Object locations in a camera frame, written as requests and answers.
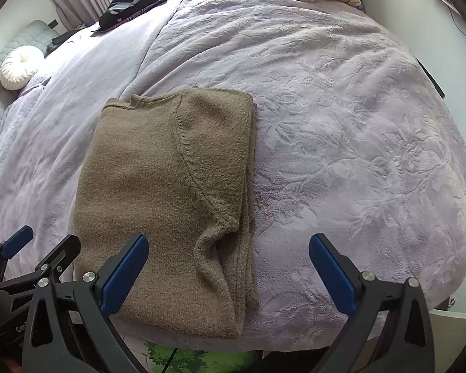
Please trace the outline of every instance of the brown knit sweater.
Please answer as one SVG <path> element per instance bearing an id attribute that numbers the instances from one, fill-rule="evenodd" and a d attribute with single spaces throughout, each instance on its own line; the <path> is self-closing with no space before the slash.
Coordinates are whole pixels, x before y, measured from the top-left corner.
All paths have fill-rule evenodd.
<path id="1" fill-rule="evenodd" d="M 233 90 L 192 88 L 109 99 L 83 165 L 76 276 L 128 236 L 150 256 L 121 316 L 202 337 L 238 337 L 257 303 L 252 276 L 256 106 Z"/>

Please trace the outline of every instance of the bolt head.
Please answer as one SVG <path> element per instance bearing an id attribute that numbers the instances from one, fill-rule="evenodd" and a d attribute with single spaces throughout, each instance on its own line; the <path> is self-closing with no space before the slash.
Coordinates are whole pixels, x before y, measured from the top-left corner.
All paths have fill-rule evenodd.
<path id="1" fill-rule="evenodd" d="M 83 275 L 83 280 L 85 282 L 91 282 L 93 279 L 95 279 L 95 272 L 87 272 Z"/>
<path id="2" fill-rule="evenodd" d="M 417 288 L 419 286 L 419 281 L 418 279 L 416 278 L 409 278 L 408 279 L 408 284 L 409 286 L 411 286 L 412 288 Z"/>
<path id="3" fill-rule="evenodd" d="M 362 278 L 364 280 L 367 280 L 368 282 L 372 282 L 373 280 L 376 279 L 376 276 L 374 273 L 372 272 L 369 272 L 368 270 L 365 270 L 363 273 L 362 273 Z"/>
<path id="4" fill-rule="evenodd" d="M 38 281 L 38 286 L 40 286 L 41 288 L 44 288 L 46 285 L 48 285 L 50 281 L 48 280 L 48 278 L 41 278 L 39 281 Z"/>

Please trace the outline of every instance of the white round cushion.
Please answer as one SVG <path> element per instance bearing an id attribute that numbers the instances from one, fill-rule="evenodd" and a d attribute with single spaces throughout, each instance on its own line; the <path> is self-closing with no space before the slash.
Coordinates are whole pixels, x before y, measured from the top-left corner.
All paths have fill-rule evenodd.
<path id="1" fill-rule="evenodd" d="M 30 45 L 11 51 L 0 67 L 0 82 L 8 90 L 24 88 L 45 61 L 43 52 Z"/>

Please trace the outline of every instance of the lavender blanket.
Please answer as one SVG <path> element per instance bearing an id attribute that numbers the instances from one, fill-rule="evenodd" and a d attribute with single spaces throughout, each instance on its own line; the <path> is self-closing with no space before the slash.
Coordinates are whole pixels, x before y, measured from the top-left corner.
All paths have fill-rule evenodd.
<path id="1" fill-rule="evenodd" d="M 24 224 L 35 232 L 8 277 L 31 271 L 71 232 L 80 168 L 107 99 L 192 86 L 244 91 L 258 105 L 260 307 L 237 340 L 115 318 L 122 331 L 202 350 L 330 344 L 345 316 L 309 260 L 317 232 L 379 278 L 417 276 L 431 307 L 460 285 L 463 139 L 410 51 L 358 10 L 324 0 L 171 0 L 106 35 L 81 31 L 50 55 L 0 134 L 0 241 Z"/>

